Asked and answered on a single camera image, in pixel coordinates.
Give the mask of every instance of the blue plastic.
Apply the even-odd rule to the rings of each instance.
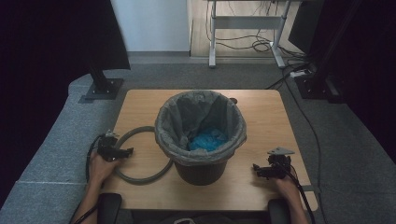
[[[216,150],[219,146],[227,142],[227,136],[216,128],[208,128],[195,136],[189,143],[190,150],[198,148],[206,149],[207,151]]]

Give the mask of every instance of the table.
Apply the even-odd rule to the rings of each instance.
[[[285,26],[286,18],[288,16],[291,1],[301,0],[286,0],[286,4],[283,13],[280,17],[278,16],[217,16],[216,15],[216,3],[218,0],[213,1],[212,15],[211,15],[211,41],[209,50],[209,67],[216,67],[216,29],[270,29],[277,30],[274,42],[270,42],[271,51],[276,59],[277,66],[284,68],[285,63],[283,62],[282,56],[279,51],[279,40],[282,35],[283,28]]]
[[[114,132],[120,135],[141,127],[153,126],[158,111],[171,96],[183,90],[131,90],[127,92]],[[103,192],[117,192],[125,209],[171,210],[266,210],[269,200],[278,198],[271,181],[258,178],[252,163],[268,166],[267,152],[285,147],[295,152],[291,156],[302,186],[310,186],[300,150],[278,91],[218,90],[238,100],[247,123],[247,141],[228,160],[222,177],[208,186],[194,186],[178,175],[175,166],[161,179],[145,186],[124,182],[112,175]],[[121,171],[130,177],[147,177],[158,173],[167,163],[154,140],[154,133],[139,133],[127,140],[121,148],[134,147],[133,156]],[[306,193],[312,210],[318,208],[313,191]]]

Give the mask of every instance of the person's left hand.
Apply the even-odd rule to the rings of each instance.
[[[105,161],[98,153],[93,152],[90,160],[90,181],[102,183],[122,161]]]

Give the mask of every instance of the trash can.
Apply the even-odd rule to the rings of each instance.
[[[207,129],[227,140],[214,150],[190,149],[191,141]],[[175,162],[186,182],[203,186],[217,181],[227,160],[247,139],[247,125],[236,104],[215,91],[185,91],[169,98],[155,120],[155,140]]]

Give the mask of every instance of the desk leg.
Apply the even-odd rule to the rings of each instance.
[[[210,20],[212,21],[212,36],[210,40],[210,49],[209,49],[209,67],[216,67],[216,0],[213,1],[212,13],[210,16]]]
[[[277,29],[276,32],[276,38],[274,40],[274,42],[271,42],[271,50],[274,54],[277,66],[279,68],[284,68],[285,67],[285,63],[283,62],[282,56],[280,55],[280,50],[279,50],[279,40],[280,37],[282,36],[282,31],[283,28],[285,27],[285,23],[286,23],[286,18],[288,17],[288,13],[289,13],[289,8],[290,8],[290,0],[288,0],[285,4],[285,10],[283,11],[281,20],[280,20],[280,24],[279,24],[279,28]]]

